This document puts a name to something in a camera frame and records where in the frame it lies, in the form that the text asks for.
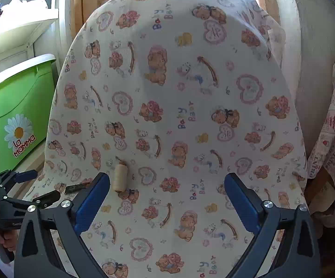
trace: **blue clamp pad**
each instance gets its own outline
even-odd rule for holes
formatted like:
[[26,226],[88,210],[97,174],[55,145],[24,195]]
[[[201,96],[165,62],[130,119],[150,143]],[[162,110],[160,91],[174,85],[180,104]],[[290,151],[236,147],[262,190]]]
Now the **blue clamp pad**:
[[110,190],[110,178],[107,174],[99,173],[95,180],[96,179],[98,179],[98,181],[93,181],[93,183],[96,183],[93,187],[92,184],[90,184],[88,188],[83,189],[73,200],[73,203],[75,204],[75,201],[80,194],[87,195],[75,214],[74,231],[77,236],[80,236],[82,232],[89,229],[94,217]]
[[256,235],[260,231],[259,213],[252,205],[246,193],[253,190],[247,189],[242,181],[233,173],[226,175],[224,188],[246,230]]
[[32,169],[30,171],[25,172],[16,172],[14,176],[14,181],[16,183],[23,183],[29,180],[36,179],[37,177],[37,171],[35,169]]

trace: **spool of thread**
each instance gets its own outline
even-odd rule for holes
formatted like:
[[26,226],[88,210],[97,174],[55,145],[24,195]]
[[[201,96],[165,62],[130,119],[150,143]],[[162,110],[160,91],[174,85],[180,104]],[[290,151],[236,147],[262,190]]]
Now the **spool of thread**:
[[127,171],[128,169],[125,162],[120,161],[120,163],[116,165],[112,184],[112,189],[115,192],[121,193],[126,190]]

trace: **green plastic box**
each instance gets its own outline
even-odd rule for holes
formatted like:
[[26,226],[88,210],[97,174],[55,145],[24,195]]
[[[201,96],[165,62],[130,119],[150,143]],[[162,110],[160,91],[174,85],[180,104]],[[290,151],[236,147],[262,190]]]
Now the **green plastic box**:
[[15,168],[47,136],[55,60],[44,54],[0,73],[0,172]]

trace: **white lid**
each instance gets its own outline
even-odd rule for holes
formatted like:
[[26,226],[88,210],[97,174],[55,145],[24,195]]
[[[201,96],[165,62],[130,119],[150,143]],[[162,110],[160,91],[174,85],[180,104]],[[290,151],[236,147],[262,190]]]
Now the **white lid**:
[[27,61],[23,61],[15,66],[5,69],[4,71],[0,72],[0,83],[17,73],[22,72],[23,70],[26,70],[28,68],[31,68],[33,66],[36,66],[38,64],[42,64],[42,63],[45,63],[51,60],[55,61],[56,58],[54,57],[53,54],[47,53],[47,54],[39,55],[34,58],[30,58]]

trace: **white shelf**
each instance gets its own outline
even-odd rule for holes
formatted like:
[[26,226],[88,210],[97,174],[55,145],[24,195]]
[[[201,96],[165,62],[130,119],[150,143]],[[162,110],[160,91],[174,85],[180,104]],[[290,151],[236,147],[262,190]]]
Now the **white shelf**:
[[0,18],[0,61],[27,51],[34,57],[33,43],[58,19],[58,9],[43,9],[37,13]]

